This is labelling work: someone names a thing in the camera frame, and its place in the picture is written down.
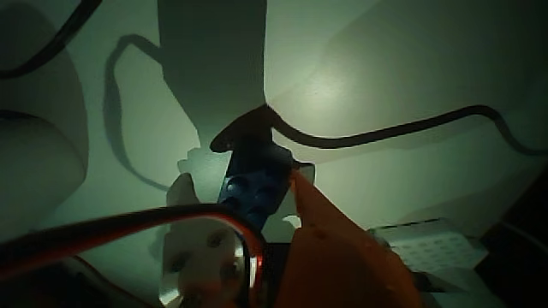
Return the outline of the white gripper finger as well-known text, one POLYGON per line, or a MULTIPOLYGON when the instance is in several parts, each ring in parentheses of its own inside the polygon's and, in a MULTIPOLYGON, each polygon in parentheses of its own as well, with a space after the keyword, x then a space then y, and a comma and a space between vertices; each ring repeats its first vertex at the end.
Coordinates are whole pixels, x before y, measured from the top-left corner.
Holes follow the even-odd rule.
POLYGON ((170 308, 250 307, 249 253, 234 212, 223 204, 202 204, 189 173, 172 183, 166 202, 188 213, 166 227, 159 303, 170 308))

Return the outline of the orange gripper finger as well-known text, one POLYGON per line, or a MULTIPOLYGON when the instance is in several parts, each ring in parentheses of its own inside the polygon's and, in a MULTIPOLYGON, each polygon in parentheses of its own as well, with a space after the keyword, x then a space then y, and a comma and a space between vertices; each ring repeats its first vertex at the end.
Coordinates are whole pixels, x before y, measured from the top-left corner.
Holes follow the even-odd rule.
POLYGON ((295 230, 274 306, 421 308, 400 257, 343 214, 301 173, 290 176, 295 230))

